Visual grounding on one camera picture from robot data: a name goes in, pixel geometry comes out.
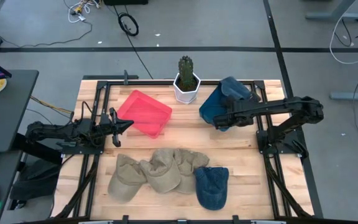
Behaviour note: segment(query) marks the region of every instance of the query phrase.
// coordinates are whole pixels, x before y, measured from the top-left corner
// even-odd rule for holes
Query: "beige cap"
[[[150,162],[140,162],[140,168],[149,184],[158,193],[166,193],[180,183],[178,165],[173,160],[173,149],[157,149]]]
[[[195,169],[208,164],[208,156],[200,152],[176,149],[173,157],[178,164],[181,178],[175,190],[185,194],[196,192],[196,177],[193,172]]]
[[[116,171],[108,187],[109,194],[120,202],[129,202],[146,182],[139,163],[128,156],[118,154]]]

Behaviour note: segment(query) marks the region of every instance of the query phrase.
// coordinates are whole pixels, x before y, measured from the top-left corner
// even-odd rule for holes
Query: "gray floor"
[[[67,0],[68,4],[76,3]],[[282,47],[328,47],[333,23],[306,21],[306,11],[332,10],[338,1],[270,1]],[[128,6],[137,19],[140,34],[132,41],[137,47],[240,46],[273,47],[262,1],[257,0],[150,0],[146,6]],[[358,12],[358,1],[351,12]],[[93,31],[83,39],[51,47],[130,47],[116,17],[106,8],[91,8],[85,15]],[[358,24],[348,23],[352,37]],[[67,21],[63,1],[6,0],[0,11],[0,35],[18,45],[54,42],[80,36],[89,27]],[[346,35],[342,26],[338,35]],[[353,39],[358,47],[358,39]],[[341,47],[335,40],[333,46]],[[177,61],[190,55],[200,78],[282,79],[274,52],[141,52],[155,78],[173,77]],[[358,60],[357,53],[337,54],[341,60]],[[358,220],[358,133],[352,105],[329,99],[330,91],[352,91],[358,80],[358,64],[341,65],[327,53],[285,53],[293,92],[309,95],[324,105],[325,119],[305,126],[316,185],[324,217]],[[83,75],[115,75],[124,69],[148,78],[133,52],[3,53],[0,65],[6,69],[40,71],[34,96],[72,110]],[[30,103],[54,123],[66,118]],[[27,112],[20,132],[39,115]],[[31,200],[30,206],[4,213],[1,223],[41,220],[47,217],[51,197]]]

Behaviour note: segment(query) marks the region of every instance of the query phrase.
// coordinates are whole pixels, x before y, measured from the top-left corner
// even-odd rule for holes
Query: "cactus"
[[[179,60],[179,83],[181,91],[194,91],[197,88],[196,78],[193,76],[193,61],[189,56],[183,56]]]

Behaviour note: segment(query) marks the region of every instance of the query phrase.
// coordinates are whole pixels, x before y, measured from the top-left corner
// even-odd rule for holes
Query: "white pot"
[[[198,78],[196,74],[193,73],[193,75],[197,79],[197,88],[194,91],[184,92],[179,89],[179,87],[176,84],[177,79],[179,78],[179,73],[175,78],[175,80],[173,81],[173,87],[175,88],[175,96],[177,97],[177,101],[179,101],[180,103],[189,104],[197,97],[197,92],[198,92],[198,88],[200,87],[201,80],[200,78]]]

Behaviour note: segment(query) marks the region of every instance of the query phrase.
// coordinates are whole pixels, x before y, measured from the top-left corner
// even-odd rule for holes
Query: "red plastic tray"
[[[147,96],[141,91],[134,90],[119,108],[117,115],[120,119],[131,119],[134,128],[155,139],[171,118],[172,109]]]

